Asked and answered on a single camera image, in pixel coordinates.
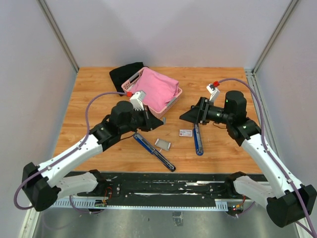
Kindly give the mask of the red staple box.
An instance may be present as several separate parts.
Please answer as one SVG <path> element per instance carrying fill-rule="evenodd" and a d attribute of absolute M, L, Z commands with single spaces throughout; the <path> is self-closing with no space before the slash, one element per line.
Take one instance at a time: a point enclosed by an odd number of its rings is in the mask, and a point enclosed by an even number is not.
<path fill-rule="evenodd" d="M 179 130 L 179 136 L 180 137 L 192 137 L 193 131 L 189 129 L 180 129 Z"/>

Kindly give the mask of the silver staple strips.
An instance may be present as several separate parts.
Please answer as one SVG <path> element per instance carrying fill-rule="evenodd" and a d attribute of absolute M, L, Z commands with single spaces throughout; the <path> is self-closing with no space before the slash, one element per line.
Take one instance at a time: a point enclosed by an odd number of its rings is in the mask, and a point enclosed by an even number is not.
<path fill-rule="evenodd" d="M 155 146 L 159 147 L 162 150 L 169 151 L 171 147 L 171 143 L 166 140 L 158 138 L 155 142 Z"/>

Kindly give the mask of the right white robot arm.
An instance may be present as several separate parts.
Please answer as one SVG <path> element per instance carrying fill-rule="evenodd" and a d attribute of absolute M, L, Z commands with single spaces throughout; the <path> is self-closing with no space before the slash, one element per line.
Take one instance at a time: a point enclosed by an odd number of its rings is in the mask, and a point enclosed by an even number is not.
<path fill-rule="evenodd" d="M 233 90 L 225 94 L 222 108 L 201 97 L 179 118 L 192 123 L 207 124 L 212 121 L 226 126 L 228 135 L 252 157 L 269 186 L 252 180 L 243 172 L 236 172 L 226 179 L 225 194 L 229 198 L 241 194 L 254 200 L 282 228 L 311 214 L 317 191 L 311 184 L 304 185 L 286 168 L 272 151 L 257 123 L 247 117 L 246 106 L 243 93 Z"/>

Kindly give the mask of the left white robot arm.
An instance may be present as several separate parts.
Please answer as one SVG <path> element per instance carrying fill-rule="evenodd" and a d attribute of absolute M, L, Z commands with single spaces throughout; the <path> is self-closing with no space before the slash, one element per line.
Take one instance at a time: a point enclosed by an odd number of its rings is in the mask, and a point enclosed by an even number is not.
<path fill-rule="evenodd" d="M 80 176 L 67 177 L 67 174 L 121 141 L 123 134 L 138 130 L 148 132 L 162 125 L 163 121 L 149 110 L 136 111 L 130 102 L 120 101 L 102 122 L 88 128 L 77 144 L 38 166 L 33 163 L 25 165 L 18 189 L 24 191 L 31 208 L 38 212 L 48 209 L 65 196 L 81 192 L 101 196 L 106 191 L 106 184 L 97 170 Z"/>

